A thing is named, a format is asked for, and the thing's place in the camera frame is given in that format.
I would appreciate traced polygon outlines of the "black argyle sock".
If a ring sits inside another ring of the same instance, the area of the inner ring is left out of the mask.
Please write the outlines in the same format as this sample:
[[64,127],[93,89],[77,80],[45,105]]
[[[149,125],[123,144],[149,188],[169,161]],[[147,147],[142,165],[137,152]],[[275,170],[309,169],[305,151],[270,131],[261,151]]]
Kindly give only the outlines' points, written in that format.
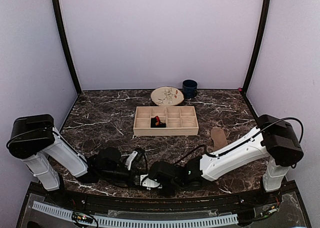
[[160,118],[158,116],[155,116],[151,118],[150,120],[150,127],[151,128],[166,128],[167,125],[163,122],[161,122]]

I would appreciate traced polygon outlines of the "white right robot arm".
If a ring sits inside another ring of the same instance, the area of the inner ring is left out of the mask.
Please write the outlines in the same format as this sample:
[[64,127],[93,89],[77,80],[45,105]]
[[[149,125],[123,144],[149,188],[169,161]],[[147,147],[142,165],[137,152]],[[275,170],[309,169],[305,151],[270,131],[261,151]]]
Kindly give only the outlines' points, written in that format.
[[290,124],[291,117],[278,119],[262,115],[257,126],[237,141],[202,156],[195,157],[185,166],[165,161],[152,164],[148,174],[142,175],[138,185],[147,189],[168,191],[197,190],[204,181],[216,181],[226,173],[262,158],[269,158],[267,170],[260,181],[261,189],[255,194],[260,205],[267,204],[281,187],[290,167],[302,160],[301,137]]

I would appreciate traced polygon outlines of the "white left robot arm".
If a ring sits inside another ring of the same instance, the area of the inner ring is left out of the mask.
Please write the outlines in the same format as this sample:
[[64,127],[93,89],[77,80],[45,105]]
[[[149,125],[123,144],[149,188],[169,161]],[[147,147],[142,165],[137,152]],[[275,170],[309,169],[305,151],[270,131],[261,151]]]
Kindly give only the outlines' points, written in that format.
[[66,206],[71,196],[63,189],[63,180],[50,165],[49,157],[84,184],[105,180],[119,187],[135,187],[146,180],[134,167],[142,150],[135,150],[123,160],[118,149],[108,147],[87,158],[61,136],[49,114],[17,118],[6,147],[12,156],[25,163],[47,191],[51,191],[51,198],[60,206]]

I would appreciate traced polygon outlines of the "tan plain sock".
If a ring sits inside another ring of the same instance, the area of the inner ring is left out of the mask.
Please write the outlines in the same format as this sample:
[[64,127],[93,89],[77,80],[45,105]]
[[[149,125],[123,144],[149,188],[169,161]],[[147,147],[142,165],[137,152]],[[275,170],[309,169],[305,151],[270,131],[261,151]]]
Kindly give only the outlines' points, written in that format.
[[210,137],[213,141],[214,151],[218,151],[228,145],[225,132],[221,128],[212,128],[210,131]]

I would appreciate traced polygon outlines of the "wooden compartment tray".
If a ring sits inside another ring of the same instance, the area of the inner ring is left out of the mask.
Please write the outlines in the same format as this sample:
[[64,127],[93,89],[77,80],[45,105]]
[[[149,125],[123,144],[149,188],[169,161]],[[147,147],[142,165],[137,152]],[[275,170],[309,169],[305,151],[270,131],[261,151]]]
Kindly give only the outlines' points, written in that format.
[[[166,128],[151,128],[151,118],[158,116]],[[199,124],[194,106],[138,106],[135,111],[135,136],[195,136]]]

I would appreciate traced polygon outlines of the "patterned ceramic plate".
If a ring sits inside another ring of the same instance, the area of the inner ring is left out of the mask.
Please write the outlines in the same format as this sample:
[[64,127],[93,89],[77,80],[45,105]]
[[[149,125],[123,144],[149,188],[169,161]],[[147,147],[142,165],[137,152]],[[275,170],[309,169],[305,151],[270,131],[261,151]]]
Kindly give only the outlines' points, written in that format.
[[152,91],[151,100],[157,106],[176,106],[184,101],[183,93],[175,87],[163,86]]

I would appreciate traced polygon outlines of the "dark blue mug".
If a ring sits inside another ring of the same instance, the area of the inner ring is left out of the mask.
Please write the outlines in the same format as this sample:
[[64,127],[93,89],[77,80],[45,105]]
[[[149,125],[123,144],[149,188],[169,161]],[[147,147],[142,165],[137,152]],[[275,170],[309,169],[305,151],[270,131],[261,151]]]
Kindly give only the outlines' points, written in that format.
[[198,83],[194,80],[184,80],[182,82],[182,93],[185,99],[192,99],[194,98],[198,91]]

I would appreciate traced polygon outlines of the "left black corner post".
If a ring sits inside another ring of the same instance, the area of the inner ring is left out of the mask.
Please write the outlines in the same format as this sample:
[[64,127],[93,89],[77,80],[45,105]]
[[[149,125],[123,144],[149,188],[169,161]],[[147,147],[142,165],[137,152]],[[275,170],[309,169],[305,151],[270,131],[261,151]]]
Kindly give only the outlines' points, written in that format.
[[62,16],[62,11],[60,7],[60,1],[59,0],[51,0],[52,1],[52,6],[53,6],[53,11],[54,11],[54,16],[55,16],[55,21],[56,21],[56,26],[62,46],[62,50],[64,53],[64,57],[67,63],[68,71],[71,76],[71,80],[73,83],[73,86],[75,88],[75,91],[77,95],[79,96],[82,93],[81,85],[76,73],[76,69],[73,63],[70,47],[68,44],[67,40],[67,35],[64,27],[64,22],[63,22],[63,16]]

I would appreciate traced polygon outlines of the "black corner post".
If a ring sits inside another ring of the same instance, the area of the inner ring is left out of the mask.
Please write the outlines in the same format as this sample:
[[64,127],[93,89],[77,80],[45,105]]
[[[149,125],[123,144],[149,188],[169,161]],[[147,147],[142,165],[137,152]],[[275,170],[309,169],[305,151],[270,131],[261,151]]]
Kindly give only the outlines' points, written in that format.
[[79,96],[82,93],[81,85],[76,73],[76,69],[73,63],[70,47],[68,44],[67,40],[67,35],[64,27],[64,22],[63,22],[63,16],[62,16],[62,11],[60,7],[60,1],[59,0],[51,0],[52,1],[52,6],[53,6],[53,11],[54,11],[54,16],[55,16],[55,21],[56,21],[56,26],[62,46],[62,50],[64,53],[64,57],[67,63],[68,71],[71,76],[71,80],[73,83],[73,86],[75,88],[75,91],[77,95]]
[[256,34],[256,39],[250,59],[250,63],[248,66],[247,74],[242,86],[242,91],[246,94],[248,92],[254,70],[256,67],[256,63],[258,60],[260,48],[262,45],[263,41],[263,36],[265,32],[265,26],[267,22],[267,17],[268,17],[268,12],[269,12],[269,7],[270,7],[270,1],[271,0],[263,0],[262,2],[262,8],[261,8],[261,14],[260,14],[260,19],[259,19],[259,24],[258,24],[258,29],[257,29],[257,34]]

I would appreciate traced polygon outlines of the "right black corner post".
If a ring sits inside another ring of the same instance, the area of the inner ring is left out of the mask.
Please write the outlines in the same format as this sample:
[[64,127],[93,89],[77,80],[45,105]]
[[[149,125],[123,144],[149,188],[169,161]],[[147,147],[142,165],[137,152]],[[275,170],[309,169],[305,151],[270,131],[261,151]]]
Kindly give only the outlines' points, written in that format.
[[250,63],[248,66],[247,74],[242,86],[242,91],[246,94],[248,92],[254,70],[256,67],[256,63],[258,60],[260,48],[262,45],[263,41],[263,36],[265,32],[265,26],[267,22],[267,17],[268,17],[268,12],[269,12],[269,7],[270,7],[270,1],[271,0],[263,0],[262,2],[262,8],[261,8],[261,14],[260,14],[260,19],[259,19],[259,24],[258,24],[258,29],[257,29],[257,34],[256,34],[256,39],[250,59]]

